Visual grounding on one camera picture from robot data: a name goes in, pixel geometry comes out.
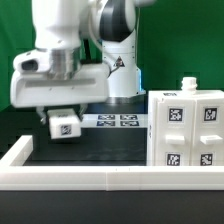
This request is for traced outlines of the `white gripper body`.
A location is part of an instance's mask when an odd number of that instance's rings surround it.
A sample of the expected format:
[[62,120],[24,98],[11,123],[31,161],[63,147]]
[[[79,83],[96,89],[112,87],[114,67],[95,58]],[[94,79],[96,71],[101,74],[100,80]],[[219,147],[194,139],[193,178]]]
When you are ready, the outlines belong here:
[[84,64],[68,50],[32,50],[13,60],[10,102],[16,108],[104,102],[109,96],[107,63]]

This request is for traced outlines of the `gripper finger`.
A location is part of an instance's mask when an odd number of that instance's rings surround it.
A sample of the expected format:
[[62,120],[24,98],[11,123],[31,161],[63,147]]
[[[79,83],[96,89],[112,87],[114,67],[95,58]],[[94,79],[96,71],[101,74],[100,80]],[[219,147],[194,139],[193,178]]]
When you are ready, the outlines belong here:
[[88,108],[87,104],[79,104],[77,106],[76,112],[77,112],[77,116],[80,121],[83,120],[83,116],[84,116],[84,113],[86,112],[87,108]]
[[48,115],[47,115],[46,111],[44,110],[44,108],[43,107],[37,107],[36,108],[36,113],[40,117],[40,122],[43,125],[46,125],[48,123]]

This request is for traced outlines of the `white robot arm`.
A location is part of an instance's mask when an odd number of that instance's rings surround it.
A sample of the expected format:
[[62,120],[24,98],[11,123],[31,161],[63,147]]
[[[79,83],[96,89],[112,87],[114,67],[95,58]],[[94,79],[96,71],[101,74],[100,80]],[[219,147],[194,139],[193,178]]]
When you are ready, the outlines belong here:
[[107,62],[80,62],[81,41],[121,42],[131,35],[138,7],[156,0],[31,0],[35,48],[14,58],[10,102],[34,108],[87,105],[109,97]]

